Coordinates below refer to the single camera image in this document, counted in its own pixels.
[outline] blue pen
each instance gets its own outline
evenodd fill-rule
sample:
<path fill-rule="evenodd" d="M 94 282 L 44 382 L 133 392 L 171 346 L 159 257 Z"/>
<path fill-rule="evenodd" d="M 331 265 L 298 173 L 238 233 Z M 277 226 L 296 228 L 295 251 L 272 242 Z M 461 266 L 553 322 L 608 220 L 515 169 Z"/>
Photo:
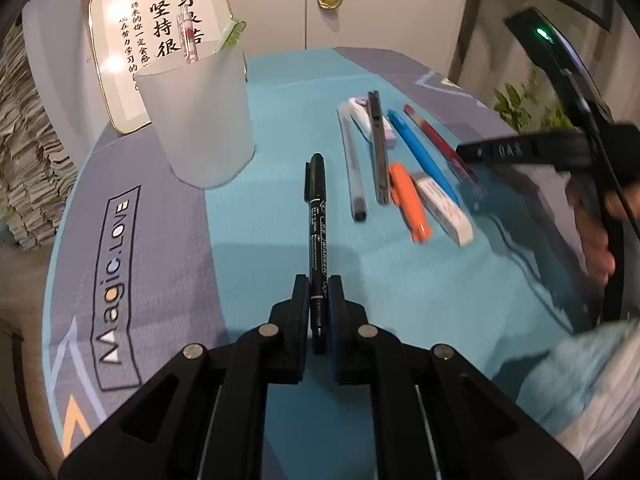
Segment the blue pen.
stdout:
<path fill-rule="evenodd" d="M 400 137 L 402 137 L 404 143 L 414 154 L 414 157 L 417 159 L 418 164 L 420 164 L 425 173 L 436 181 L 438 186 L 440 186 L 442 190 L 449 195 L 449 197 L 453 200 L 453 202 L 456 203 L 457 206 L 460 206 L 460 200 L 456 196 L 456 192 L 453 191 L 453 188 L 440 171 L 440 168 L 431 158 L 431 155 L 429 155 L 429 152 L 425 149 L 420 140 L 418 140 L 418 137 L 416 137 L 411 131 L 411 128 L 407 126 L 407 124 L 402 120 L 402 117 L 400 117 L 397 112 L 389 110 L 387 114 L 389 116 L 391 125 L 400 134 Z"/>

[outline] white eraser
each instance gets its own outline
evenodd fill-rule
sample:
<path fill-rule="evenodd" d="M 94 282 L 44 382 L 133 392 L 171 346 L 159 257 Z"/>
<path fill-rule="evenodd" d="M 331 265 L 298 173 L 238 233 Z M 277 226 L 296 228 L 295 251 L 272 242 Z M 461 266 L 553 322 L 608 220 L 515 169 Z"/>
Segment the white eraser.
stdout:
<path fill-rule="evenodd" d="M 435 216 L 442 228 L 455 243 L 464 247 L 474 239 L 474 231 L 469 218 L 430 176 L 414 178 L 415 189 L 420 200 Z"/>
<path fill-rule="evenodd" d="M 369 111 L 367 110 L 366 103 L 367 99 L 364 97 L 349 98 L 351 117 L 356 121 L 356 124 L 364 135 L 364 138 L 369 142 L 373 142 L 373 139 L 371 138 L 371 121 L 369 119 Z M 385 127 L 385 146 L 392 148 L 396 145 L 396 134 L 394 133 L 394 128 L 384 115 L 382 116 L 382 124 Z"/>

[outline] framed calligraphy sign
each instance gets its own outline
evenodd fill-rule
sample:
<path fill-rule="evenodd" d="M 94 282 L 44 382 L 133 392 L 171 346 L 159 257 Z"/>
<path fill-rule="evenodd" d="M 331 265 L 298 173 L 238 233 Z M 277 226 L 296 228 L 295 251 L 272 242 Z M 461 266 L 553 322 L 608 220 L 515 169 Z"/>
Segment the framed calligraphy sign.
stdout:
<path fill-rule="evenodd" d="M 193 19 L 196 43 L 216 41 L 231 18 L 228 0 L 91 0 L 89 28 L 100 89 L 111 124 L 130 134 L 149 124 L 133 75 L 180 49 L 181 4 Z"/>

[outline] human hand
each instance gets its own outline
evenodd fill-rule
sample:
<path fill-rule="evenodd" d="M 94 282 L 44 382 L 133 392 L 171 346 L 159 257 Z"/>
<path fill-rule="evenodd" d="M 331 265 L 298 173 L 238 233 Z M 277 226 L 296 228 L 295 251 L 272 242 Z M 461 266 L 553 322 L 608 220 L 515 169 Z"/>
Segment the human hand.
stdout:
<path fill-rule="evenodd" d="M 624 189 L 634 216 L 640 216 L 640 182 Z M 572 180 L 566 187 L 566 198 L 574 208 L 575 227 L 578 229 L 587 272 L 599 284 L 606 285 L 616 270 L 616 261 L 609 252 L 609 237 L 599 220 L 591 217 L 580 200 L 580 190 Z M 605 206 L 609 213 L 620 220 L 626 220 L 622 202 L 614 191 L 605 196 Z"/>

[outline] white wardrobe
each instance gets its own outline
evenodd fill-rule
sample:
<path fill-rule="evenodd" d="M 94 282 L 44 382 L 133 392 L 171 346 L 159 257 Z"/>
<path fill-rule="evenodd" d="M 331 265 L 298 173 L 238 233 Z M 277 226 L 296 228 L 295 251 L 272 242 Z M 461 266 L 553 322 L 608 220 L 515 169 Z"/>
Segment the white wardrobe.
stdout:
<path fill-rule="evenodd" d="M 247 21 L 247 56 L 283 50 L 357 46 L 388 48 L 447 74 L 466 0 L 229 0 Z"/>

